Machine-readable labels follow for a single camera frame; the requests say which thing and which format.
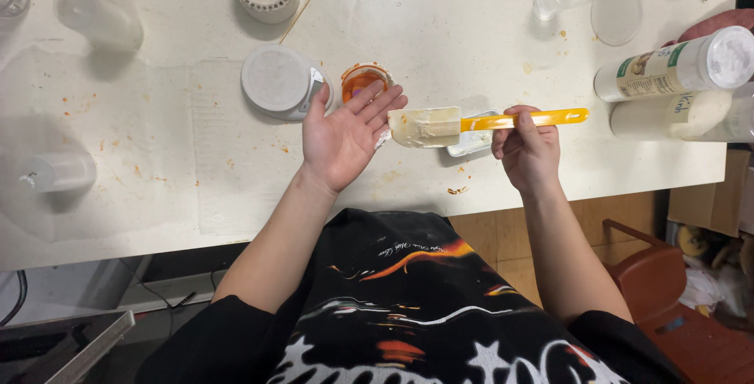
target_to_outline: digital kitchen scale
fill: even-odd
[[[252,51],[240,72],[241,86],[249,102],[260,112],[284,120],[300,121],[309,111],[311,98],[326,82],[326,72],[304,53],[280,44]],[[333,103],[333,86],[325,109]]]

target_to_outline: forearm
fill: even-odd
[[[566,323],[590,310],[633,322],[622,295],[589,246],[560,184],[525,197],[524,211],[544,310]]]
[[[233,262],[212,302],[236,295],[275,313],[306,270],[337,194],[299,169],[267,224]]]

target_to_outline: toothpick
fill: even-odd
[[[311,0],[306,0],[306,3],[304,3],[304,8],[301,9],[301,11],[296,15],[296,19],[293,20],[293,22],[290,23],[290,26],[288,26],[288,30],[285,32],[285,35],[283,35],[283,38],[280,39],[280,42],[278,44],[282,44],[285,37],[288,36],[288,32],[290,32],[291,28],[293,28],[293,25],[296,25],[296,22],[298,18],[301,16],[301,13],[304,13],[304,10],[306,10],[306,6],[309,5],[309,2]]]

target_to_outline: electrical cable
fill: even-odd
[[[5,324],[10,322],[14,316],[16,316],[16,313],[21,310],[21,306],[24,305],[24,302],[26,301],[26,293],[29,291],[29,283],[26,282],[26,271],[20,270],[16,271],[16,275],[18,276],[18,300],[16,300],[16,305],[13,306],[13,309],[5,315],[5,318],[0,321],[0,327],[4,327]]]
[[[212,272],[210,272],[210,281],[212,281],[212,289],[214,291],[217,291],[217,285],[215,284],[215,272],[219,272],[227,263],[223,262],[219,266],[217,266]]]
[[[128,266],[128,264],[126,262],[124,262],[120,258],[118,258],[118,260],[120,260],[121,263],[123,264],[123,266],[125,266],[126,269],[128,269],[128,272],[130,272],[134,276],[134,278],[137,279],[137,282],[139,284],[141,284],[142,287],[144,287],[144,290],[146,290],[146,291],[148,291],[148,292],[156,295],[157,297],[160,298],[160,300],[162,300],[163,302],[165,302],[165,306],[167,306],[167,310],[170,313],[170,330],[167,332],[167,336],[172,336],[173,335],[173,311],[174,311],[174,309],[178,309],[179,307],[183,306],[186,302],[189,302],[191,299],[193,299],[194,296],[196,296],[196,291],[192,292],[191,294],[188,294],[183,300],[181,300],[180,302],[178,302],[176,305],[171,305],[169,302],[167,302],[167,299],[165,299],[163,296],[157,294],[157,292],[155,292],[153,289],[147,287],[144,284],[144,282],[141,280],[141,278],[139,278],[139,276],[137,275],[136,271],[134,271],[130,266]]]

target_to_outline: spatula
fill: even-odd
[[[587,109],[532,112],[532,119],[537,126],[577,124],[588,117]],[[415,148],[454,146],[460,141],[461,132],[513,128],[514,119],[514,115],[462,119],[460,107],[388,112],[393,139],[401,146]]]

